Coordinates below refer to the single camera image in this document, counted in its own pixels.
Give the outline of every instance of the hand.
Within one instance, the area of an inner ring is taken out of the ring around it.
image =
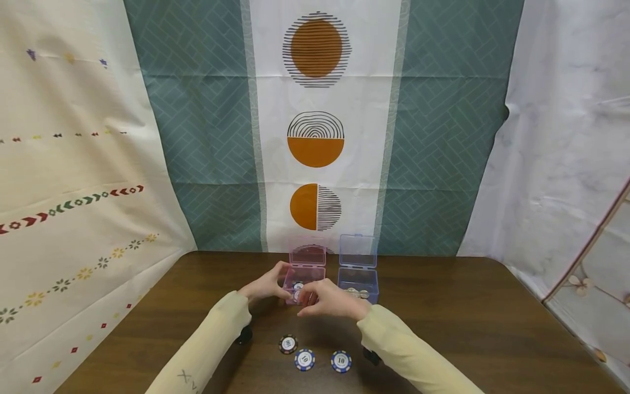
[[[297,316],[332,315],[356,321],[363,320],[372,307],[366,299],[351,296],[328,278],[305,284],[300,292],[300,302],[305,307]]]
[[[247,297],[249,302],[257,299],[276,296],[282,299],[290,299],[291,294],[282,290],[278,285],[278,280],[286,274],[287,269],[291,266],[289,263],[279,261],[274,268],[262,275],[257,280],[246,285],[238,291],[239,294]]]

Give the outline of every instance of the plastic box lid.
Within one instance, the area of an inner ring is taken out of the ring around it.
[[[326,240],[296,237],[289,241],[289,263],[303,266],[326,265]]]
[[[339,265],[351,268],[376,268],[378,242],[375,237],[343,234],[339,237]]]

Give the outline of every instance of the herringbone pattern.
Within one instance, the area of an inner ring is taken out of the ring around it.
[[[258,251],[238,0],[125,0],[175,194],[201,250]]]
[[[411,2],[379,253],[457,253],[503,123],[522,6]]]

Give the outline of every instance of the cream fabric backdrop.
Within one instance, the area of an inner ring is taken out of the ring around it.
[[[602,259],[584,263],[610,296],[597,289],[577,295],[590,284],[577,282],[586,275],[575,263],[630,175],[629,26],[626,0],[525,0],[510,116],[459,250],[503,262],[541,299],[570,287],[549,306],[586,343],[614,350],[613,369],[628,390],[630,320],[621,301],[630,273],[627,254],[619,255],[630,245],[627,214],[620,210],[616,229],[606,230],[609,242],[596,244],[606,252],[593,248]]]
[[[50,393],[195,248],[122,1],[0,2],[0,393]]]

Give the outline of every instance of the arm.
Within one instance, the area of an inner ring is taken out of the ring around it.
[[[418,338],[398,316],[380,305],[357,299],[329,279],[305,285],[297,315],[345,316],[357,321],[362,344],[424,394],[483,394],[473,382]]]
[[[418,338],[395,314],[380,305],[357,323],[362,345],[375,351],[400,376],[425,394],[483,394],[453,364]]]
[[[248,305],[270,296],[291,298],[278,286],[278,278],[288,266],[288,263],[278,262],[265,275],[224,296],[162,368],[146,394],[203,392],[227,350],[251,321]]]

